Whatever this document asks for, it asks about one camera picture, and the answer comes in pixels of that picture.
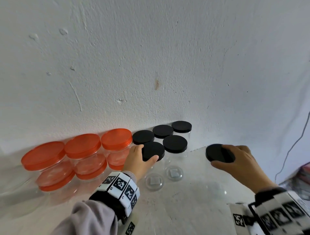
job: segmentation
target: brown stain on wall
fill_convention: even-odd
[[[160,87],[160,83],[158,81],[158,79],[155,79],[155,90],[157,91]]]

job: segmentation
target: jar with orange lid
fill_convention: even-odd
[[[101,137],[101,143],[106,150],[109,167],[121,171],[132,143],[131,131],[123,128],[107,131]]]
[[[60,189],[75,176],[64,143],[60,141],[35,147],[22,157],[21,163],[26,170],[35,173],[36,184],[44,192]]]
[[[99,135],[78,135],[66,143],[64,150],[73,165],[76,176],[81,180],[96,178],[107,167]]]

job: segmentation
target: textured wall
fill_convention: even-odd
[[[193,149],[248,144],[274,176],[310,108],[309,12],[308,0],[2,1],[1,151],[188,120]],[[309,161],[298,149],[286,175]]]

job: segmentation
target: hand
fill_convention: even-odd
[[[278,187],[260,168],[247,146],[222,145],[236,157],[232,163],[212,161],[211,165],[231,174],[241,184],[251,189],[255,194],[268,188]]]
[[[123,168],[123,171],[132,172],[136,176],[137,182],[146,174],[148,169],[150,169],[159,158],[158,155],[154,155],[147,162],[144,162],[142,160],[143,147],[144,145],[142,144],[131,147]]]

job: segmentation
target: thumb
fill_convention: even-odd
[[[158,155],[154,155],[153,157],[151,157],[150,159],[148,159],[146,161],[146,164],[148,166],[148,168],[152,167],[158,160],[159,156]]]
[[[212,161],[211,166],[215,167],[216,169],[226,171],[226,172],[228,172],[229,170],[229,163],[225,163],[225,162]]]

